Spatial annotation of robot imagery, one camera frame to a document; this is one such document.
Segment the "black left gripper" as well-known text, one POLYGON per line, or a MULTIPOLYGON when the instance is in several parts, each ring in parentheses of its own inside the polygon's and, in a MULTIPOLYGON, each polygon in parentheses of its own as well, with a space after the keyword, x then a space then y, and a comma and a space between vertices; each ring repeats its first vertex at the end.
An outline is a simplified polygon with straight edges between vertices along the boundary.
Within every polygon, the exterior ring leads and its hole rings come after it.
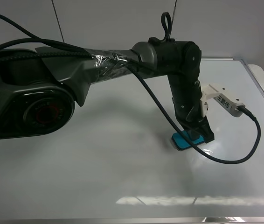
POLYGON ((198 80, 186 82, 182 79, 171 79, 171 92, 175 116, 184 128, 190 140, 199 139, 199 134, 205 143, 215 140, 208 119, 201 115, 200 99, 201 85, 198 80))

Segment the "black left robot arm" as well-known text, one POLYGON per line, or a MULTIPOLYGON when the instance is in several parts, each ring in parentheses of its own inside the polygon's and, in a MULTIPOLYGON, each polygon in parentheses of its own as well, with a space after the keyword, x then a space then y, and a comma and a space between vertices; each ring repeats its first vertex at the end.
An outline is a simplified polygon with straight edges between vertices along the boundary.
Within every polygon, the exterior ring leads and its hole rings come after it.
POLYGON ((63 127, 92 84, 130 73, 168 77, 177 121, 191 140, 214 140, 202 114, 201 50, 194 42, 151 37, 130 50, 93 50, 43 40, 34 51, 0 45, 0 139, 45 135, 63 127))

